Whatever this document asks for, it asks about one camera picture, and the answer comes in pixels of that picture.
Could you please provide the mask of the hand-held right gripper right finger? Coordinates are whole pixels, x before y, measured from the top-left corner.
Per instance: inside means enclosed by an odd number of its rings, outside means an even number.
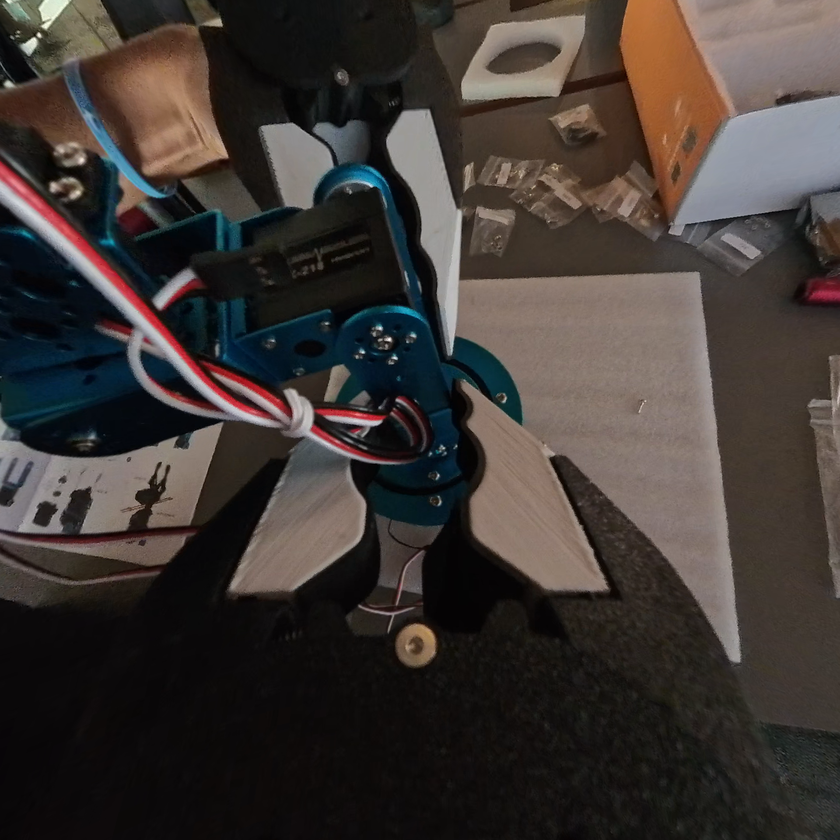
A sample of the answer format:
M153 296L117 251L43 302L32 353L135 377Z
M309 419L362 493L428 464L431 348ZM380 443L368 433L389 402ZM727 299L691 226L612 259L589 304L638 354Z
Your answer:
M465 381L453 386L466 488L429 549L429 616L476 634L499 606L562 637L556 600L610 596L611 579L554 452Z

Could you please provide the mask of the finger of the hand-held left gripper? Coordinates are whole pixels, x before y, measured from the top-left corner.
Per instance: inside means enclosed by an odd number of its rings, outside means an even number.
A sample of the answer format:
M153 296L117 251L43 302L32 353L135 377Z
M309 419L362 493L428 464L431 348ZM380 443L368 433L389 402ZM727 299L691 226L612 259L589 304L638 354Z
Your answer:
M259 139L282 206L312 208L319 183L336 165L329 145L293 122L260 126Z
M377 136L377 170L395 202L419 303L437 351L455 351L461 209L430 109L405 109Z

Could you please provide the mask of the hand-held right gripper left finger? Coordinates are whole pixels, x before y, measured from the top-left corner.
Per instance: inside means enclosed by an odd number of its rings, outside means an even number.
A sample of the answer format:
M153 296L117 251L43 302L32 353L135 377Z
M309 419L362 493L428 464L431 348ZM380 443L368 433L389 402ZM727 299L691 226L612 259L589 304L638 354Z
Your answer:
M373 592L381 545L369 488L378 468L313 442L291 450L227 584L233 601L303 614L319 603L352 613Z

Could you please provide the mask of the blue toy robot arm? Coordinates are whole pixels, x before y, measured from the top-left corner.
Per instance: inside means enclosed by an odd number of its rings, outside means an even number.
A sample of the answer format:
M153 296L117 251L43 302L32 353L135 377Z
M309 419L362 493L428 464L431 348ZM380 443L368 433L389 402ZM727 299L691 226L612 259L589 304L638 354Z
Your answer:
M377 467L377 512L445 523L466 489L454 383L517 423L522 406L488 351L439 356L384 176L339 164L312 208L208 208L132 236L119 175L2 125L6 426L81 458L262 427Z

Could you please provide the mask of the person's left forearm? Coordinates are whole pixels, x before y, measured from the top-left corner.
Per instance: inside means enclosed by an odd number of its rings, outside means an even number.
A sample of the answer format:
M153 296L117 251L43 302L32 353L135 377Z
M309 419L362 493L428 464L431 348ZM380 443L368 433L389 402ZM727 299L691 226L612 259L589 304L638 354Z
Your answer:
M82 60L80 70L109 136L153 183L197 175L228 160L199 28L157 28ZM32 129L51 144L102 150L59 75L2 91L1 120Z

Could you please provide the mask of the printed instruction leaflet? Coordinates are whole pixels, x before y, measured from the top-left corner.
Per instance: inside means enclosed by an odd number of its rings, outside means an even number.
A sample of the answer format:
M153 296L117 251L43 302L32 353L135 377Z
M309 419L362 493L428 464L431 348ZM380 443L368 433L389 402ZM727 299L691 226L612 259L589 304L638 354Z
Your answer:
M11 543L12 551L52 549L155 567L186 537L135 533L192 524L222 427L94 458L42 454L5 423L1 430L2 530L35 536Z

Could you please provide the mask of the scattered clear screw bags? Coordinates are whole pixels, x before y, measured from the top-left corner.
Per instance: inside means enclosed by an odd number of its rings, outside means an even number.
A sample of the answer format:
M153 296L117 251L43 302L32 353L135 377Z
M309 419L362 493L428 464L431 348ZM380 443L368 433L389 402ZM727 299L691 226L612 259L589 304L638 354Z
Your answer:
M653 202L633 181L618 176L605 185L586 188L567 164L487 160L490 168L487 196L479 198L473 237L473 261L487 263L497 256L502 272L518 279L532 277L599 277L655 273L627 273L637 257L637 247L653 246L659 256L677 249L714 268L721 283L716 325L731 332L723 347L715 339L717 372L735 376L733 413L727 416L724 445L727 461L724 476L741 476L762 485L790 486L805 476L816 476L815 443L810 414L802 397L784 395L797 385L804 367L800 356L815 339L790 333L793 317L780 315L781 325L759 324L761 303L781 306L780 299L764 283L774 274L784 291L795 283L796 271L783 272L783 256L790 251L807 269L815 267L811 248L805 244L801 223L794 211L771 213L712 224L714 235L702 240L716 254L720 249L741 254L719 242L719 233L740 238L756 255L752 279L737 279L703 255L700 248L677 245L662 234L654 243L628 222L645 222L649 234L662 225L651 215Z

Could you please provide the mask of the white foam sheet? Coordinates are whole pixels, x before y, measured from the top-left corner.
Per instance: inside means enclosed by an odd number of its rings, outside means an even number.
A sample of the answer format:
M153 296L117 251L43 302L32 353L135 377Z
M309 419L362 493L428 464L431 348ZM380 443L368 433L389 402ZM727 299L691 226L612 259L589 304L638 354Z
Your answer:
M740 664L700 274L462 280L457 331L505 365L526 428L653 541Z

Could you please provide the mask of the blue wristband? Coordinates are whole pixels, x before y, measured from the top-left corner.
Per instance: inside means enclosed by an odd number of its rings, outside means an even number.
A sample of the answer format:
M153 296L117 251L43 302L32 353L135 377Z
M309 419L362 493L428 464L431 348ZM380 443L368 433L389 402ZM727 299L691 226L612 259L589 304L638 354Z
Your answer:
M81 61L78 58L69 59L61 68L61 76L66 89L93 138L99 144L106 158L117 168L118 172L136 189L147 197L162 200L173 196L177 186L175 183L158 187L150 183L141 172L134 167L123 154L110 132L102 121L101 114L91 99L88 87L84 81Z

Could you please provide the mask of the orange white cardboard box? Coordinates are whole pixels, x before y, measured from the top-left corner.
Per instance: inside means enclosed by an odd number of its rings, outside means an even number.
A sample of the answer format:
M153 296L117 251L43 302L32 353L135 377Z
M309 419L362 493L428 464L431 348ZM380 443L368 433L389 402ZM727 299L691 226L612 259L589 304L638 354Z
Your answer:
M838 1L632 1L620 47L672 223L838 190Z

